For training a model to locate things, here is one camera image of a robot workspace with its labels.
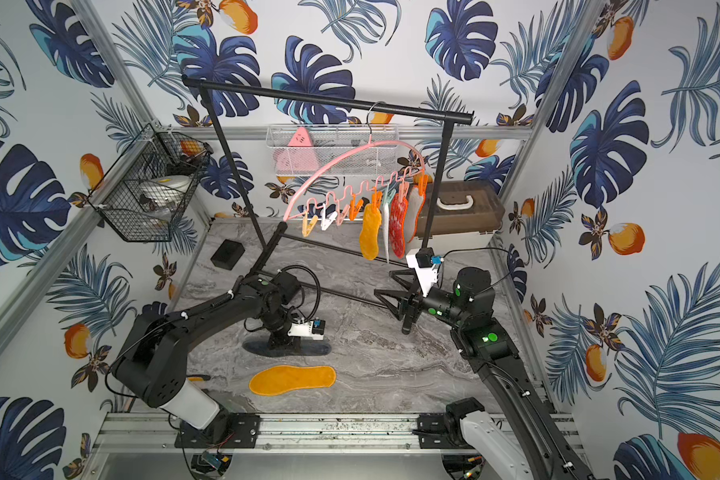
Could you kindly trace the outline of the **white bowl in basket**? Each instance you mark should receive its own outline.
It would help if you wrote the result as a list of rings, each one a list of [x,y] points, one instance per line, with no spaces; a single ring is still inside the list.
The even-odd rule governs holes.
[[[139,184],[141,195],[158,207],[178,205],[184,198],[191,184],[186,175],[144,180]]]

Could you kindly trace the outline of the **orange shoe insole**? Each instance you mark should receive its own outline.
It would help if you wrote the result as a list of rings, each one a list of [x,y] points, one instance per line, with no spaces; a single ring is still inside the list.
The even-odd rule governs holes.
[[[329,388],[335,381],[336,372],[329,366],[280,365],[254,375],[249,390],[259,396],[271,397],[297,390]]]
[[[379,253],[378,237],[382,214],[377,206],[369,204],[363,214],[362,230],[359,235],[361,255],[366,260],[375,260]]]

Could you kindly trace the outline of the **brown lid storage box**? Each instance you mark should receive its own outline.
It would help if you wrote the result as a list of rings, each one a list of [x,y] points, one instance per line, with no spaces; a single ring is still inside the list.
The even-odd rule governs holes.
[[[430,234],[490,233],[502,225],[505,207],[486,180],[442,182]]]

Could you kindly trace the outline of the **yellow handled pliers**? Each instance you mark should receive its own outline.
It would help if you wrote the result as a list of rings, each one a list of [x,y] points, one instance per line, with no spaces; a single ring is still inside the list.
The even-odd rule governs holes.
[[[207,382],[211,380],[211,376],[209,375],[188,375],[186,378],[192,382]]]

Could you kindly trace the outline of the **red shoe insole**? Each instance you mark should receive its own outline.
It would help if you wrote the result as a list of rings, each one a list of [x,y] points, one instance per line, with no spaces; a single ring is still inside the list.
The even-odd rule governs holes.
[[[407,208],[407,198],[397,194],[390,206],[389,240],[392,252],[400,259],[405,256],[404,224]]]

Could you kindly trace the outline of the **pink triangle item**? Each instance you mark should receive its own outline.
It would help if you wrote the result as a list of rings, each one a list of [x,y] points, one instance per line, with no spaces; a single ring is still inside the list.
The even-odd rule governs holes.
[[[306,127],[298,127],[285,147],[274,155],[276,172],[284,175],[314,173],[319,169],[317,154]]]

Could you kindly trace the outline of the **black garment rack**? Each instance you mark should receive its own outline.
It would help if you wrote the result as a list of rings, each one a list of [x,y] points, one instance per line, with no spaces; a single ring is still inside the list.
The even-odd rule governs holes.
[[[229,145],[221,127],[218,116],[213,107],[212,94],[214,92],[240,94],[242,96],[251,95],[255,97],[265,97],[275,100],[277,103],[285,103],[291,106],[323,106],[335,107],[345,110],[364,110],[368,114],[384,113],[389,115],[398,115],[411,118],[422,118],[431,121],[440,121],[441,140],[440,140],[440,156],[436,164],[436,171],[433,184],[433,194],[438,195],[442,183],[442,177],[445,169],[445,161],[447,157],[447,148],[453,137],[454,129],[457,125],[470,126],[474,119],[472,113],[432,110],[397,104],[390,104],[383,101],[370,102],[356,99],[346,99],[342,97],[326,96],[319,94],[309,94],[302,92],[293,92],[282,89],[272,89],[264,87],[255,87],[244,84],[213,82],[205,79],[191,78],[187,75],[182,76],[182,83],[188,88],[196,89],[202,99],[202,104],[206,107],[208,115],[211,118],[212,126],[216,132],[218,141],[220,142],[226,156],[230,156]],[[325,199],[319,201],[313,197],[307,197],[310,187],[314,182],[322,179],[330,174],[334,175],[333,169],[341,162],[362,154],[367,150],[378,151],[388,146],[395,146],[405,149],[407,152],[415,154],[418,164],[416,167],[408,166],[404,172],[400,172],[398,168],[381,168],[365,166],[360,171],[361,176],[369,177],[373,172],[377,174],[373,181],[366,180],[360,184],[358,190],[354,190],[352,186],[347,186],[342,194],[337,194],[331,190],[325,193]],[[416,147],[403,142],[397,138],[390,140],[377,140],[369,133],[361,139],[361,142],[350,150],[340,152],[336,145],[331,149],[334,151],[332,160],[321,165],[318,169],[307,169],[304,171],[291,170],[287,174],[294,177],[302,177],[304,182],[301,184],[296,193],[291,197],[288,208],[283,214],[283,220],[288,222],[292,219],[301,217],[303,224],[310,226],[313,224],[310,217],[310,205],[315,205],[315,210],[325,217],[328,215],[328,209],[331,205],[335,207],[334,213],[337,215],[335,223],[340,225],[346,220],[353,220],[359,213],[359,201],[362,199],[362,193],[367,191],[371,198],[375,198],[379,192],[384,192],[388,185],[395,184],[397,192],[401,194],[405,182],[419,176],[425,178],[427,162],[421,152]]]

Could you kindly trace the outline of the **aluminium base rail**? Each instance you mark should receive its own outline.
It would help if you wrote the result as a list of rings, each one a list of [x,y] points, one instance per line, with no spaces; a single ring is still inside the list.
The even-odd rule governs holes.
[[[178,431],[166,414],[109,414],[95,453],[472,453],[448,441],[441,414],[239,414],[221,445]]]

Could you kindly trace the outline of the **dark grey shoe insole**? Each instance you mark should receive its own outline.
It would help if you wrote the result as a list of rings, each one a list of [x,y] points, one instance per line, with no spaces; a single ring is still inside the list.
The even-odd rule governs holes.
[[[319,357],[330,354],[332,350],[329,343],[303,340],[300,337],[290,337],[288,342],[282,344],[271,339],[247,339],[242,343],[242,348],[251,354],[267,358]]]

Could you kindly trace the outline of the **pink clip hanger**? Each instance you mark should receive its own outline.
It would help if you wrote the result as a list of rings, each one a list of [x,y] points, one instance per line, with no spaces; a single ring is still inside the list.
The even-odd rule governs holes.
[[[368,114],[366,121],[364,123],[355,123],[349,125],[363,125],[368,127],[369,129],[378,129],[381,126],[391,125],[395,126],[398,131],[398,139],[400,138],[399,128],[396,124],[393,123],[394,115],[384,114],[384,113],[372,113]],[[404,170],[408,167],[416,167],[418,164],[417,157],[415,154],[407,152],[406,155],[401,156],[397,159],[397,163],[399,164],[399,171],[404,172]],[[288,203],[291,200],[291,197],[296,193],[296,191],[299,189],[301,184],[304,182],[304,179],[302,177],[294,177],[294,176],[281,176],[275,172],[275,174],[283,179],[283,183],[286,187],[286,189],[289,190],[289,192],[285,195],[285,203],[286,203],[286,209],[288,208]],[[360,177],[360,176],[333,176],[333,175],[326,175],[322,179],[316,181],[313,183],[313,185],[310,187],[308,193],[306,194],[307,197],[313,197],[319,201],[322,201],[325,199],[325,193],[328,191],[335,191],[337,194],[342,194],[343,190],[347,186],[352,186],[354,190],[358,190],[360,187],[360,184],[363,183],[366,180],[373,181],[375,177]],[[387,188],[393,188],[395,187],[395,184],[388,185]],[[367,191],[364,191],[362,193],[362,196],[370,197],[369,193]],[[336,220],[337,215],[334,213],[335,207],[331,205],[328,209],[328,215],[326,216],[327,220],[329,222]],[[310,205],[310,217],[318,216],[320,217],[321,214],[319,214],[315,210],[315,205]]]

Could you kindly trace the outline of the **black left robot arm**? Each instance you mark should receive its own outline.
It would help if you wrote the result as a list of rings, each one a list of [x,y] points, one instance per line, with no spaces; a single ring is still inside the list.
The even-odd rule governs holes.
[[[191,380],[190,369],[198,365],[203,349],[220,345],[233,333],[245,334],[235,344],[254,356],[328,355],[326,323],[317,315],[319,284],[313,287],[311,310],[301,310],[306,290],[297,275],[309,271],[289,265],[271,278],[248,275],[227,292],[193,307],[140,314],[113,360],[111,376],[138,400],[169,415],[178,448],[219,447],[235,435],[245,446],[253,445],[257,434],[245,432],[243,416]]]

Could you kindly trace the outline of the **white shoe insole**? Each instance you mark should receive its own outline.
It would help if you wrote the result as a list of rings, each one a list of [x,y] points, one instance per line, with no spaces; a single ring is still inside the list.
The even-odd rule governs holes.
[[[415,238],[418,227],[418,219],[420,216],[421,209],[424,204],[425,192],[421,190],[419,185],[410,183],[401,183],[391,202],[389,203],[389,214],[387,215],[387,239],[389,240],[389,226],[390,226],[390,206],[394,197],[399,194],[407,198],[408,208],[404,224],[404,238],[406,241],[405,255],[408,248],[408,244]]]

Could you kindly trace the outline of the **small black box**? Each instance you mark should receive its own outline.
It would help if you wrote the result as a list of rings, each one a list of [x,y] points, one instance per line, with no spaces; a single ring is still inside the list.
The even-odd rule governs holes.
[[[240,242],[225,239],[215,250],[210,260],[220,269],[231,271],[245,253],[245,247]]]

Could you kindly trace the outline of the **clear wall shelf basket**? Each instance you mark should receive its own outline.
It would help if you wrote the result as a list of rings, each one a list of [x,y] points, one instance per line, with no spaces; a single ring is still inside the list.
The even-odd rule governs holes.
[[[274,165],[275,150],[285,147],[301,126],[306,127],[311,136],[319,162],[318,170],[331,166],[325,171],[327,175],[375,177],[389,174],[399,168],[397,159],[407,154],[407,149],[397,143],[397,128],[391,125],[371,130],[363,125],[349,124],[275,124],[269,126],[266,133],[266,145],[271,150]],[[314,173],[279,175],[309,177]]]

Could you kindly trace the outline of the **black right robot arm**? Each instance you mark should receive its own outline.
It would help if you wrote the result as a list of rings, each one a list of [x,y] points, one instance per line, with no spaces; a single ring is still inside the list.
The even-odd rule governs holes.
[[[488,271],[464,267],[453,286],[424,288],[411,269],[390,274],[397,289],[375,297],[409,333],[428,313],[450,328],[459,355],[498,402],[511,431],[504,433],[474,398],[449,404],[444,415],[450,444],[470,447],[502,479],[591,479],[538,396],[520,352],[494,316],[495,290]]]

